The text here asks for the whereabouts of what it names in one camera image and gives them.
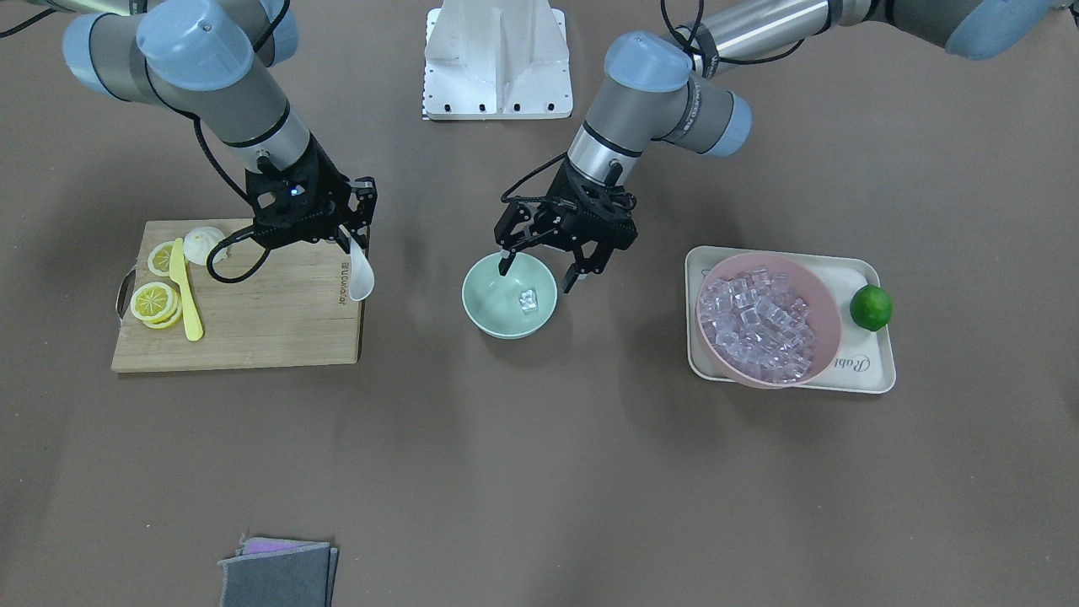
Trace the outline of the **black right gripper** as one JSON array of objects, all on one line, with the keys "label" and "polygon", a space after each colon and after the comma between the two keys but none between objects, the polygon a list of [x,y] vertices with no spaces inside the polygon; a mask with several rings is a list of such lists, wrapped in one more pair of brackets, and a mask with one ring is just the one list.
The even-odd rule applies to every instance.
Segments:
[{"label": "black right gripper", "polygon": [[252,239],[267,250],[297,242],[334,242],[350,252],[351,239],[369,249],[369,229],[378,201],[373,177],[349,180],[339,173],[315,136],[292,165],[278,169],[267,151],[246,173],[252,207]]}]

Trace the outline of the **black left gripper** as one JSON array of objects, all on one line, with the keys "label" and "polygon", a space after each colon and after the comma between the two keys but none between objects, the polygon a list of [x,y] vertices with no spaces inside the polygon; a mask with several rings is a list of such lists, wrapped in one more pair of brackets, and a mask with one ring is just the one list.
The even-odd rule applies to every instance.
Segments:
[{"label": "black left gripper", "polygon": [[[550,189],[543,196],[515,196],[517,188],[559,163]],[[571,289],[589,274],[604,272],[609,258],[618,250],[609,242],[601,242],[600,218],[596,203],[605,187],[620,187],[615,182],[623,175],[617,160],[609,161],[596,181],[579,173],[566,160],[548,161],[533,169],[502,193],[506,205],[497,220],[497,244],[501,260],[497,271],[507,276],[517,254],[536,245],[555,247],[571,252],[574,261],[564,273],[562,292]]]}]

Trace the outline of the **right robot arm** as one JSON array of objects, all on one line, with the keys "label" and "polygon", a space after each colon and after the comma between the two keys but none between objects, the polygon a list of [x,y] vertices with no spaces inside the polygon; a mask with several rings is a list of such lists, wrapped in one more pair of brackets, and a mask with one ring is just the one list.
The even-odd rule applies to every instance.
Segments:
[{"label": "right robot arm", "polygon": [[86,88],[188,116],[245,165],[252,224],[222,246],[326,239],[365,252],[373,178],[336,169],[270,73],[298,45],[287,1],[42,1],[28,24],[54,13],[72,16],[62,50]]}]

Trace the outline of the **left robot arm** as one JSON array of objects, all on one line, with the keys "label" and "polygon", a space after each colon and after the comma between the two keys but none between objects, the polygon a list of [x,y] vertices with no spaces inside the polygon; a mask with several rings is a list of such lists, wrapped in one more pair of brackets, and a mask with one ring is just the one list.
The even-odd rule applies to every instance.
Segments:
[{"label": "left robot arm", "polygon": [[724,158],[747,141],[750,106],[716,85],[735,67],[775,63],[835,27],[874,22],[920,38],[953,56],[982,61],[1017,44],[1051,10],[1049,1],[743,1],[693,20],[666,23],[667,35],[632,31],[604,57],[604,81],[543,196],[502,195],[494,227],[497,272],[505,276],[529,247],[569,252],[561,280],[604,272],[636,242],[636,196],[626,188],[652,142]]}]

